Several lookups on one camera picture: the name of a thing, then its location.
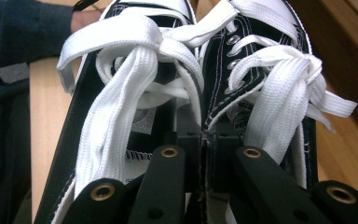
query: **wooden table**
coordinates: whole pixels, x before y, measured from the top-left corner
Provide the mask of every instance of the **wooden table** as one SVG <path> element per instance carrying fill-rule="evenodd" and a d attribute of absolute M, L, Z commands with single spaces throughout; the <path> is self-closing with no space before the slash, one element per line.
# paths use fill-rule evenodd
<path fill-rule="evenodd" d="M 73 5 L 74 0 L 50 0 Z M 109 1 L 100 1 L 99 7 Z M 198 19 L 212 8 L 214 1 L 200 0 Z M 31 132 L 33 218 L 40 203 L 54 151 L 61 133 L 71 97 L 61 86 L 56 72 L 57 58 L 31 64 Z M 73 64 L 76 70 L 79 61 Z M 318 124 L 318 160 L 320 179 L 335 179 L 358 189 L 358 125 L 354 119 L 328 116 L 337 133 Z"/>

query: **shoelace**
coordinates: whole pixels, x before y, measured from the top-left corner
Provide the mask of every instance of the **shoelace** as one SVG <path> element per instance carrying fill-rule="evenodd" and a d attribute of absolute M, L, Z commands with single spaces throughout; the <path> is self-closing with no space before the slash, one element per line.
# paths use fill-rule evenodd
<path fill-rule="evenodd" d="M 152 20 L 139 15 L 167 15 L 168 11 L 126 10 L 73 34 L 66 41 L 57 65 L 62 85 L 71 92 L 75 85 L 70 62 L 101 49 L 96 67 L 106 86 L 93 102 L 83 126 L 74 180 L 75 197 L 95 179 L 124 181 L 125 152 L 136 108 L 162 105 L 173 97 L 185 98 L 193 105 L 196 122 L 199 126 L 201 123 L 199 95 L 203 77 L 197 59 L 185 45 L 164 36 L 169 30 L 159 29 Z M 169 15 L 182 19 L 174 12 Z M 120 62 L 112 76 L 114 59 Z M 174 63 L 180 78 L 167 85 L 154 83 L 158 61 Z"/>
<path fill-rule="evenodd" d="M 188 33 L 177 32 L 172 36 L 189 46 L 198 47 L 225 27 L 229 33 L 234 32 L 236 27 L 233 20 L 238 13 L 262 21 L 292 39 L 292 46 L 281 46 L 276 41 L 259 35 L 234 35 L 227 41 L 228 45 L 232 45 L 228 57 L 238 54 L 251 43 L 264 46 L 256 53 L 234 60 L 228 65 L 228 69 L 232 71 L 225 93 L 229 94 L 243 85 L 241 80 L 251 67 L 270 70 L 265 83 L 238 98 L 236 102 L 246 99 L 255 104 L 248 121 L 244 144 L 263 148 L 280 163 L 296 128 L 306 115 L 321 121 L 327 129 L 333 131 L 321 111 L 346 118 L 357 104 L 325 90 L 326 84 L 321 74 L 322 62 L 295 48 L 298 46 L 296 27 L 256 0 L 222 0 L 191 29 L 178 28 L 186 29 Z M 212 121 L 209 128 L 212 129 L 216 122 L 217 119 Z"/>

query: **shoe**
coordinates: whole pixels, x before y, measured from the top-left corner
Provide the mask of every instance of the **shoe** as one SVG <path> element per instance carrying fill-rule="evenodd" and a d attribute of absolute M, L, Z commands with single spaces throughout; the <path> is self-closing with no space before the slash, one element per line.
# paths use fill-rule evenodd
<path fill-rule="evenodd" d="M 317 181 L 315 120 L 347 117 L 356 103 L 326 91 L 322 62 L 312 55 L 299 18 L 285 1 L 220 1 L 201 21 L 209 38 L 200 50 L 205 79 L 202 129 L 209 147 L 209 219 L 223 221 L 227 160 L 243 146 L 262 148 L 306 189 Z M 233 223 L 228 207 L 226 221 Z"/>
<path fill-rule="evenodd" d="M 175 131 L 177 107 L 191 103 L 192 132 L 200 132 L 198 50 L 167 37 L 194 22 L 186 0 L 117 0 L 67 39 L 57 69 L 73 100 L 37 222 L 61 223 L 94 180 L 127 184 L 144 173 L 164 134 Z M 70 62 L 85 54 L 75 85 Z"/>

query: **shoe label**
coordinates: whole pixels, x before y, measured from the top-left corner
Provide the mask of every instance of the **shoe label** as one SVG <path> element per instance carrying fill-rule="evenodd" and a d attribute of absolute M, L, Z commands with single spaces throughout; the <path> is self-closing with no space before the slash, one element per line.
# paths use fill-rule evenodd
<path fill-rule="evenodd" d="M 136 133 L 152 133 L 156 108 L 137 109 L 133 118 L 131 130 Z"/>
<path fill-rule="evenodd" d="M 245 139 L 246 127 L 249 118 L 251 117 L 252 108 L 252 104 L 246 101 L 241 101 L 227 111 L 227 116 L 231 121 L 232 127 L 237 132 L 242 142 Z"/>

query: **person's arm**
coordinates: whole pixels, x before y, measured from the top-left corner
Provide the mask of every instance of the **person's arm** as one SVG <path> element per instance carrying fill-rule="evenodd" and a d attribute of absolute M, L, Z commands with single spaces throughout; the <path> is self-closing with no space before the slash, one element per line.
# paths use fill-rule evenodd
<path fill-rule="evenodd" d="M 34 0 L 0 0 L 0 67 L 60 54 L 72 32 L 100 15 Z"/>

